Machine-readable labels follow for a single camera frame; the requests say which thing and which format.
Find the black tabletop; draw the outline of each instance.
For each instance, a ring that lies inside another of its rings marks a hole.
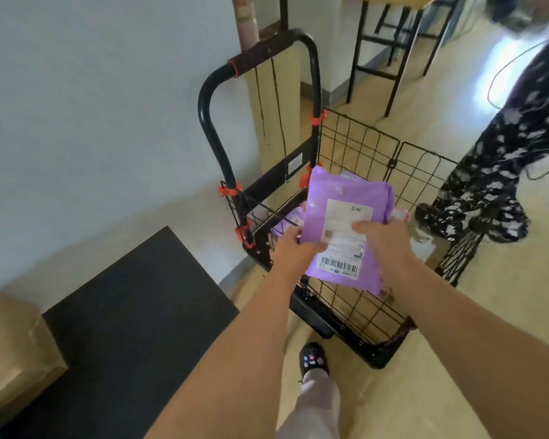
[[[1,439],[140,439],[237,313],[162,229],[44,314],[70,368]]]

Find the cardboard box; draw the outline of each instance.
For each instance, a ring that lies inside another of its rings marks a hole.
[[[67,369],[32,305],[0,295],[0,427]]]

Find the person in patterned pants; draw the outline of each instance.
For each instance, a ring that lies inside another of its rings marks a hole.
[[[459,239],[472,217],[487,220],[496,242],[529,233],[529,218],[516,198],[520,173],[549,155],[549,43],[522,73],[504,107],[441,187],[432,206],[419,205],[417,220],[434,234]]]

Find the wire mesh panel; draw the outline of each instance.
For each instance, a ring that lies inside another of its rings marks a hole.
[[[395,193],[395,207],[407,211],[414,211],[420,203],[431,204],[456,165],[453,160],[331,110],[322,123],[318,162],[333,174],[349,171],[368,181],[387,181]],[[288,186],[283,185],[285,191],[291,190]],[[276,208],[269,206],[268,199],[258,201],[241,190],[238,194],[253,235],[252,244],[241,241],[250,256],[270,269],[278,237],[288,226],[301,223],[290,213],[307,199],[307,190],[294,190]],[[231,197],[228,203],[238,226],[242,226]],[[456,284],[482,237],[469,231],[452,245],[437,272]],[[341,337],[373,368],[383,368],[407,332],[414,329],[386,286],[376,296],[304,276],[293,293],[291,308],[323,337]]]

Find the bar stool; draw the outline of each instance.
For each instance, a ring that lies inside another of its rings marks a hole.
[[[390,95],[390,99],[388,101],[388,106],[386,107],[385,117],[388,117],[390,115],[390,110],[392,109],[392,105],[395,102],[395,96],[396,92],[399,90],[400,82],[403,78],[404,70],[407,66],[407,63],[409,62],[409,57],[411,54],[411,49],[413,48],[413,44],[415,43],[415,39],[417,39],[417,36],[423,37],[423,38],[430,38],[432,40],[435,40],[435,46],[433,47],[433,50],[431,52],[431,56],[429,57],[429,61],[427,62],[427,65],[425,66],[425,70],[423,71],[423,76],[427,75],[429,72],[429,68],[431,67],[433,60],[435,56],[437,55],[437,51],[441,47],[441,44],[443,42],[443,38],[446,35],[447,27],[451,23],[451,18],[453,17],[453,14],[455,12],[455,9],[458,5],[460,0],[452,0],[452,1],[446,1],[446,0],[362,0],[362,11],[360,13],[360,23],[358,24],[358,35],[356,37],[356,47],[354,48],[353,52],[353,63],[352,63],[352,72],[350,73],[350,84],[348,86],[348,99],[346,100],[347,103],[350,103],[352,100],[352,91],[353,91],[353,85],[354,85],[354,79],[356,77],[356,71],[360,71],[363,73],[369,73],[371,75],[376,75],[377,77],[387,78],[388,80],[394,80],[395,85],[392,89],[392,93]],[[368,36],[363,33],[364,26],[366,23],[366,14],[368,13],[368,5],[370,2],[385,2],[386,6],[382,12],[381,18],[378,21],[378,24],[376,25],[376,29],[374,31],[374,34],[378,34],[381,31],[381,28],[388,27],[391,29],[395,29],[395,34],[393,36],[393,40],[388,40],[386,38],[381,38],[378,36]],[[419,28],[421,26],[421,20],[423,18],[423,11],[426,9],[429,5],[433,4],[434,6],[445,6],[449,7],[450,10],[447,13],[446,21],[443,24],[443,27],[441,28],[441,31],[439,32],[439,35],[435,34],[428,34],[428,33],[419,33]],[[400,15],[399,24],[389,24],[386,23],[386,16],[388,15],[388,12],[390,10],[391,5],[402,5],[403,10]],[[413,10],[416,10],[417,13],[415,14],[413,25],[411,28],[405,28],[405,24]],[[399,41],[399,37],[401,34],[406,34],[406,39],[403,42]],[[383,44],[385,46],[390,47],[390,57],[388,60],[388,65],[392,63],[392,60],[395,56],[395,50],[396,48],[403,49],[404,55],[403,59],[400,62],[399,71],[396,75],[392,73],[387,73],[384,71],[379,71],[376,69],[370,69],[366,66],[360,66],[358,65],[358,60],[360,57],[360,47],[362,44],[362,40],[364,41],[370,41],[371,43],[378,43]]]

